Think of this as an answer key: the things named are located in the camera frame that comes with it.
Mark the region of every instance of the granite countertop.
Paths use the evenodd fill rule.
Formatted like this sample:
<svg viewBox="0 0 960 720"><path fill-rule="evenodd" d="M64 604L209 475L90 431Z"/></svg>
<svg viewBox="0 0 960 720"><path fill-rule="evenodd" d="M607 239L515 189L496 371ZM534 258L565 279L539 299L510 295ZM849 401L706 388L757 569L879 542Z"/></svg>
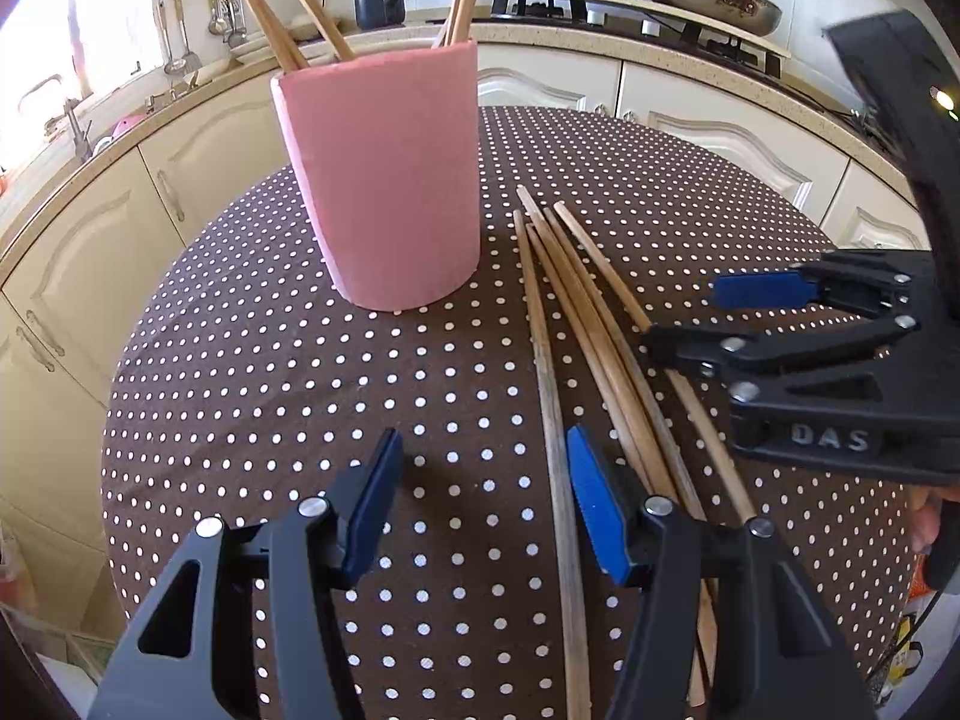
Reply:
<svg viewBox="0 0 960 720"><path fill-rule="evenodd" d="M376 52L384 44L390 44L397 49L427 47L437 34L437 30L437 25L409 25L352 35L347 40L359 55L363 55ZM480 43L546 47L546 49L570 50L570 52L620 59L683 76L744 98L822 138L851 159L861 163L906 199L911 197L904 175L850 129L791 95L745 74L738 74L705 59L687 55L669 47L563 26L474 23L470 31L472 37ZM56 214L94 178L135 148L138 143L216 95L256 76L280 69L275 57L269 55L267 50L264 50L264 55L264 58L259 61L245 64L210 81L176 103L153 114L137 127L133 127L101 154L72 173L49 196L36 196L14 213L6 213L3 224L0 224L0 284L3 284L16 262ZM324 42L304 47L304 55L313 65L334 61L332 50Z"/></svg>

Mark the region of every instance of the black cable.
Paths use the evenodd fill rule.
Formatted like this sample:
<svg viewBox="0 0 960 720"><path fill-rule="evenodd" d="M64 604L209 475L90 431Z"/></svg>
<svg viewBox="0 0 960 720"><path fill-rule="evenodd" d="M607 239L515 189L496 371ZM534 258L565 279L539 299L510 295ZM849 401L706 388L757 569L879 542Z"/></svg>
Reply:
<svg viewBox="0 0 960 720"><path fill-rule="evenodd" d="M930 603L927 604L926 608L923 610L923 614L921 614L920 617L917 619L917 624L915 624L915 626L910 629L909 634L907 634L906 637L904 637L902 640L895 642L893 649L889 651L885 656L883 656L882 660L870 670L870 673L867 674L868 683L877 674L880 674L880 672L883 669L885 669L885 667L888 664L890 664L890 661L892 661L896 657L896 653L899 653L899 651L901 651L901 649L904 648L904 645L906 644L906 642L908 642L911 638L917 635L917 632L920 630L920 626L926 622L926 618L930 617L930 613L933 612L933 608L935 607L935 605L937 605L937 602L940 600L940 596L942 596L943 594L944 594L944 591L942 590L938 590L936 592L936 594L930 600Z"/></svg>

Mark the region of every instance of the brown tablecloth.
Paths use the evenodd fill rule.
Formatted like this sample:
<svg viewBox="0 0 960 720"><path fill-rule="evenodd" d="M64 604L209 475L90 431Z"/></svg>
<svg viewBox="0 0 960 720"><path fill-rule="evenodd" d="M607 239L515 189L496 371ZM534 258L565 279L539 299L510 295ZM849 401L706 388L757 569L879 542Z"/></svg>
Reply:
<svg viewBox="0 0 960 720"><path fill-rule="evenodd" d="M709 276L783 268L829 245L730 162L653 129L569 111L485 108L480 129L483 255L473 279L446 300L402 314L342 300L290 169L232 204L171 268L124 351L104 431L110 566L128 614L201 517L274 517L323 490L338 469L368 455L384 427L397 426L410 464L382 557L338 600L368 716L565 715L515 187L541 201L564 199L655 322L781 333L845 319L816 309L725 316L706 305ZM546 309L565 421L582 421L616 456L552 293ZM664 376L650 376L707 514L733 523L685 411ZM722 389L700 389L723 430ZM866 670L890 640L910 581L901 487L738 466ZM630 638L635 591L601 575L585 539L582 555L601 717ZM266 663L263 629L257 644ZM267 703L277 696L265 669Z"/></svg>

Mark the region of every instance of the white lettering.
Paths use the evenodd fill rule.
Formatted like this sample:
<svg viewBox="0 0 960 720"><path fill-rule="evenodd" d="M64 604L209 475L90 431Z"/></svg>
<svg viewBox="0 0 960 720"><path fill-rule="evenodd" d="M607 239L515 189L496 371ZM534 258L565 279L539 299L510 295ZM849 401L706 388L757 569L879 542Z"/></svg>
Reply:
<svg viewBox="0 0 960 720"><path fill-rule="evenodd" d="M848 449L854 452L866 452L870 445L867 443L867 436L870 435L865 430L853 430L850 434L850 445Z"/></svg>
<svg viewBox="0 0 960 720"><path fill-rule="evenodd" d="M813 428L809 425L794 425L790 428L790 437L794 443L808 446L813 443Z"/></svg>
<svg viewBox="0 0 960 720"><path fill-rule="evenodd" d="M837 437L837 432L833 428L827 428L824 430L824 435L820 437L819 446L832 446L834 449L840 448L840 439Z"/></svg>

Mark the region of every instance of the silver screw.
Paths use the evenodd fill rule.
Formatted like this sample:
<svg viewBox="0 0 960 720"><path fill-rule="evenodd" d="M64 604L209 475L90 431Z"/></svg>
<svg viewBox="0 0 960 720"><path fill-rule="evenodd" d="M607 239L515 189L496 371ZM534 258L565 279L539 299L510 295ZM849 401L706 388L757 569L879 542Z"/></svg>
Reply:
<svg viewBox="0 0 960 720"><path fill-rule="evenodd" d="M750 532L757 538L770 538L774 535L774 524L769 519L754 517L747 525Z"/></svg>
<svg viewBox="0 0 960 720"><path fill-rule="evenodd" d="M197 536L213 538L224 528L224 522L219 517L207 517L197 523Z"/></svg>
<svg viewBox="0 0 960 720"><path fill-rule="evenodd" d="M647 498L647 502L643 504L643 507L646 509L647 514L653 514L654 517L666 517L667 514L673 512L673 501L669 498L664 498L662 495L654 495L651 498Z"/></svg>
<svg viewBox="0 0 960 720"><path fill-rule="evenodd" d="M302 517L319 517L328 509L328 503L323 498L304 498L296 510Z"/></svg>
<svg viewBox="0 0 960 720"><path fill-rule="evenodd" d="M720 341L720 348L725 352L738 352L744 346L747 346L747 341L744 341L743 338L724 338L723 341Z"/></svg>
<svg viewBox="0 0 960 720"><path fill-rule="evenodd" d="M753 382L734 382L730 386L730 396L738 403L750 403L760 394L760 387Z"/></svg>

